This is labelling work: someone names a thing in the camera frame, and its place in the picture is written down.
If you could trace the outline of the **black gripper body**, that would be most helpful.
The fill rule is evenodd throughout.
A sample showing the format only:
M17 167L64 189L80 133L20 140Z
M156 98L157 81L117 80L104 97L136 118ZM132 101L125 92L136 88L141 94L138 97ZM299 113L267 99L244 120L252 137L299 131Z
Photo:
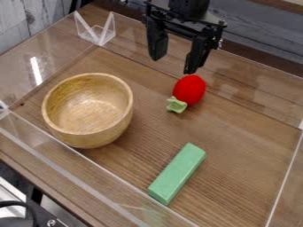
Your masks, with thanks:
M217 49L227 22L209 12L209 2L210 0L145 0L144 24L150 17L160 21L165 32L188 39L206 28L212 31L208 35L210 48Z

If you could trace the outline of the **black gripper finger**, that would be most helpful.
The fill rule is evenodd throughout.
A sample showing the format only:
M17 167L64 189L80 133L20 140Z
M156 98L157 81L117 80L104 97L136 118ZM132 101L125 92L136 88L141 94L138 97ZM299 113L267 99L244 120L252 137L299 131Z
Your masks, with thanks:
M150 17L146 18L145 27L149 56L157 61L166 54L168 35L160 21Z
M192 40L192 48L185 57L184 74L193 74L197 68L204 65L209 51L208 38L197 35Z

